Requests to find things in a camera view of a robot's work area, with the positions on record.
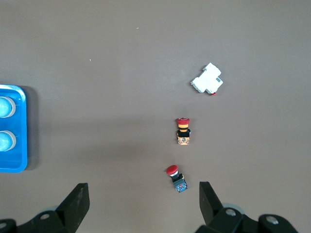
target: gray surface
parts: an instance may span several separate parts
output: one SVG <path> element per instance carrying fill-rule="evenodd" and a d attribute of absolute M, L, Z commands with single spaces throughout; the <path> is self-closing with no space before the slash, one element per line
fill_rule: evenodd
<path fill-rule="evenodd" d="M 309 232 L 310 12 L 308 0 L 0 0 L 0 82 L 27 91 L 31 156 L 0 174 L 0 218 L 21 224 L 88 182 L 79 233 L 191 233 L 210 181 L 251 218 Z M 209 62 L 224 81 L 214 97 L 189 84 Z"/>

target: silver bolt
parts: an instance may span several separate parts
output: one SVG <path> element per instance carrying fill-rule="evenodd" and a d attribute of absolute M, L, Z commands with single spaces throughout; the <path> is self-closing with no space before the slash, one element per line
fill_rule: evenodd
<path fill-rule="evenodd" d="M 43 215 L 40 217 L 40 219 L 41 219 L 41 220 L 45 220 L 45 219 L 47 219 L 47 218 L 49 218 L 49 217 L 50 217 L 49 214 L 43 214 Z"/>
<path fill-rule="evenodd" d="M 273 216 L 267 216 L 266 220 L 268 222 L 270 222 L 271 224 L 273 224 L 273 225 L 277 225 L 278 224 L 278 220 L 275 217 L 273 217 Z"/>
<path fill-rule="evenodd" d="M 5 228 L 6 225 L 7 225 L 7 224 L 6 224 L 5 222 L 0 223 L 0 229 Z"/>
<path fill-rule="evenodd" d="M 234 212 L 234 210 L 232 210 L 232 209 L 227 209 L 227 210 L 225 211 L 225 213 L 226 213 L 227 215 L 229 215 L 229 216 L 235 216 L 235 215 L 237 215 L 237 214 Z"/>

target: blue plastic container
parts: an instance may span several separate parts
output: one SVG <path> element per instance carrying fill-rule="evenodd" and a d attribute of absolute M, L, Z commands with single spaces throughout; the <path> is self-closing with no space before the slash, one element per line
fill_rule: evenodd
<path fill-rule="evenodd" d="M 0 84 L 0 172 L 18 173 L 26 166 L 26 95 L 18 86 Z"/>

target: red cap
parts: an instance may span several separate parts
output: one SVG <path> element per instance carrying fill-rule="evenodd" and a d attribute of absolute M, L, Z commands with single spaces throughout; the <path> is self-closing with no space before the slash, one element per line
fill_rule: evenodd
<path fill-rule="evenodd" d="M 173 174 L 175 174 L 177 171 L 178 171 L 178 167 L 177 167 L 176 165 L 169 166 L 169 167 L 166 169 L 166 173 L 169 174 L 169 175 L 173 175 Z"/>
<path fill-rule="evenodd" d="M 177 123 L 179 125 L 189 125 L 190 119 L 189 118 L 178 118 Z"/>

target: blue tray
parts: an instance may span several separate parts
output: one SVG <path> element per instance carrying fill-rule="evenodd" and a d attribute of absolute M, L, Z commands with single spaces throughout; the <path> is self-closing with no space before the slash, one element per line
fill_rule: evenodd
<path fill-rule="evenodd" d="M 1 99 L 2 106 L 5 100 L 13 101 L 16 106 L 15 112 L 12 110 L 7 117 L 0 110 L 0 172 L 18 173 L 27 166 L 26 95 L 18 86 L 0 84 L 0 97 L 4 97 Z M 4 149 L 10 141 L 6 138 L 12 139 L 13 145 L 16 142 L 13 148 Z"/>

